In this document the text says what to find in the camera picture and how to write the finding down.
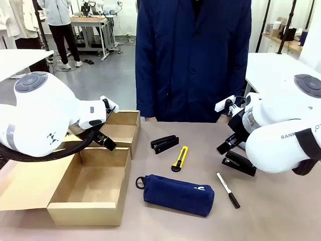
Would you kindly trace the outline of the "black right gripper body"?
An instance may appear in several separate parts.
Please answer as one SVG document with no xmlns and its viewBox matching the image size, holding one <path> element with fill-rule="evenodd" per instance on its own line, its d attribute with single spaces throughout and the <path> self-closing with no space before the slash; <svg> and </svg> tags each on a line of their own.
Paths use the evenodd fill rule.
<svg viewBox="0 0 321 241">
<path fill-rule="evenodd" d="M 234 140 L 237 142 L 246 142 L 249 133 L 248 131 L 244 128 L 243 122 L 242 122 L 242 117 L 245 113 L 245 110 L 242 109 L 239 111 L 237 114 L 235 114 L 229 121 L 228 126 L 231 128 L 231 130 L 234 132 L 229 139 Z"/>
</svg>

